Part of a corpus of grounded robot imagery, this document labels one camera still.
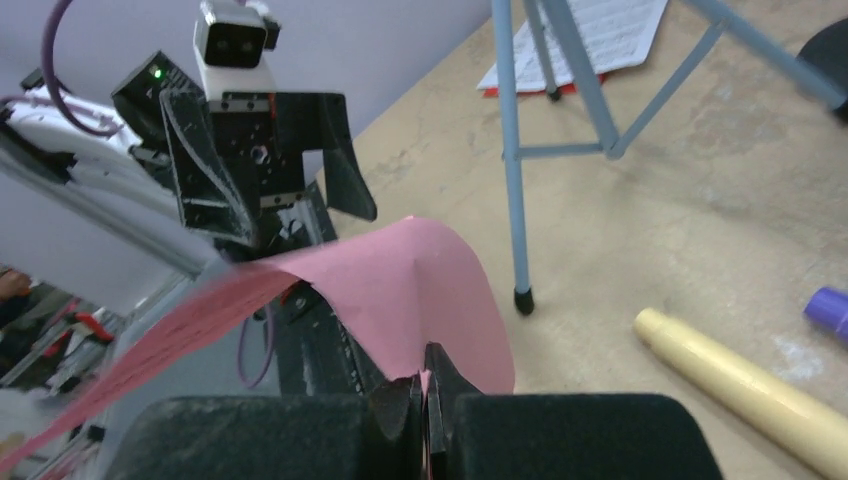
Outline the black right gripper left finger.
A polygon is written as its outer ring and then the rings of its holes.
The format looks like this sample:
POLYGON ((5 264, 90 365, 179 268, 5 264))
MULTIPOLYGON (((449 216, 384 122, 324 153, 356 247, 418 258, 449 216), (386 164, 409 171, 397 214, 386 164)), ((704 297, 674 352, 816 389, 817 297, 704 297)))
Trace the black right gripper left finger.
POLYGON ((416 377, 356 394, 182 397, 149 406, 107 479, 417 479, 416 377))

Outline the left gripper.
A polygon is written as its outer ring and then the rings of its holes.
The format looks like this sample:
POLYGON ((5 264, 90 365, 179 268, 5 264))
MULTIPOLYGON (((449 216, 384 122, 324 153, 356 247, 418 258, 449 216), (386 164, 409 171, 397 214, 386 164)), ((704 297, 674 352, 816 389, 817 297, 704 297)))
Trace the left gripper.
POLYGON ((201 95, 167 89, 159 102, 185 228, 255 245, 250 208, 275 211, 302 200, 303 151, 310 150, 322 152, 327 206, 364 221, 377 218, 344 94, 225 92, 207 108, 201 95))

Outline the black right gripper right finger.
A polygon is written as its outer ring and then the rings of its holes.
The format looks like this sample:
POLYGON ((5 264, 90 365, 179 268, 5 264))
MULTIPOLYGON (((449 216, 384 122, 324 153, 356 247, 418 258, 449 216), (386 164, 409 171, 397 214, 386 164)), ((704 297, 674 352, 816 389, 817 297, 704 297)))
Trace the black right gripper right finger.
POLYGON ((434 479, 720 479, 693 416, 645 393, 486 395, 431 343, 434 479))

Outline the pink sheet music page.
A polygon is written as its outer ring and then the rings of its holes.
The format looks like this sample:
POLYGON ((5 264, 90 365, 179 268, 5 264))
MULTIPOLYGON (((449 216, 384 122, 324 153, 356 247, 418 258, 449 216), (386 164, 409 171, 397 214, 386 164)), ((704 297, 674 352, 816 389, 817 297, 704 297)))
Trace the pink sheet music page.
POLYGON ((344 241, 243 263, 171 310, 41 434, 1 461, 13 468, 182 356, 227 334, 295 282, 309 283, 389 379, 425 368, 441 344, 485 393, 510 393, 515 369, 504 322, 471 247, 443 223, 409 217, 344 241))

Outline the light blue music stand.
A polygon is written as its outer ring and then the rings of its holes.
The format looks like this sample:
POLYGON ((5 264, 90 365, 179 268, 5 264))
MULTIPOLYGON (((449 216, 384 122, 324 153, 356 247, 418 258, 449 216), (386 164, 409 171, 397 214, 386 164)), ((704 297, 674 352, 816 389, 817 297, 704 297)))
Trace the light blue music stand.
POLYGON ((595 74, 570 5, 565 1, 526 1, 524 11, 537 48, 550 101, 560 98, 540 16, 547 15, 551 31, 574 74, 589 119, 597 134, 594 143, 524 146, 520 140, 517 88, 512 32, 512 3, 499 0, 492 4, 492 25, 498 76, 498 101, 503 140, 511 247, 514 270, 513 301, 523 316, 530 315, 535 302, 529 275, 522 163, 528 159, 578 156, 602 153, 610 160, 623 156, 627 148, 680 88, 712 50, 723 34, 729 34, 761 57, 773 69, 824 103, 839 120, 847 118, 847 88, 821 68, 794 57, 769 37, 738 16, 721 1, 693 1, 693 7, 709 23, 708 28, 688 56, 671 74, 654 98, 624 132, 615 125, 601 83, 595 74))

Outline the cream recorder flute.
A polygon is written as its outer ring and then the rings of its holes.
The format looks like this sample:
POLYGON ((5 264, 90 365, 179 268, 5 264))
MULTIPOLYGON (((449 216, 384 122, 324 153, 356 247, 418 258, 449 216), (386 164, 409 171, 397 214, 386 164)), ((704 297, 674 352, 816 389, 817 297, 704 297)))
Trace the cream recorder flute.
POLYGON ((633 331, 663 363, 818 474, 847 477, 846 416, 657 310, 642 310, 633 331))

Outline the purple microphone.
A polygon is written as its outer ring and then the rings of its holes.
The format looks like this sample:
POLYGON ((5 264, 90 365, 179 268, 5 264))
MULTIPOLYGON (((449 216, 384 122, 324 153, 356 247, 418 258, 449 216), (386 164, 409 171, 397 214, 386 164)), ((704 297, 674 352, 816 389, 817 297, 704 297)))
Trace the purple microphone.
POLYGON ((820 329, 847 343, 847 293, 831 287, 818 289, 803 310, 820 329))

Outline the black round-base clamp stand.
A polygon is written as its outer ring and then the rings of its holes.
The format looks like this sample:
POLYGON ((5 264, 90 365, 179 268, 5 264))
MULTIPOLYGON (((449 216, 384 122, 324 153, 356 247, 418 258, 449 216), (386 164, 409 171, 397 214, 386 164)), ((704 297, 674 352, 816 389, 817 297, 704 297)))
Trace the black round-base clamp stand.
POLYGON ((801 48, 797 58, 847 92, 847 19, 839 20, 815 34, 801 48))

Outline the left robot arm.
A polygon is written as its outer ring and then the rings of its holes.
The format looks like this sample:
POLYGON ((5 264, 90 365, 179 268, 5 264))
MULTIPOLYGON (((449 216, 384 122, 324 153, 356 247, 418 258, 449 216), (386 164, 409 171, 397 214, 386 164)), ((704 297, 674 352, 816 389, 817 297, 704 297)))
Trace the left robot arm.
POLYGON ((21 95, 2 101, 1 137, 51 182, 116 194, 223 242, 255 247, 272 235, 271 216, 306 199, 303 156, 312 151, 323 157, 327 205, 376 218, 342 94, 279 92, 265 61, 201 64, 200 73, 192 80, 159 51, 110 105, 64 92, 80 130, 34 72, 21 95))

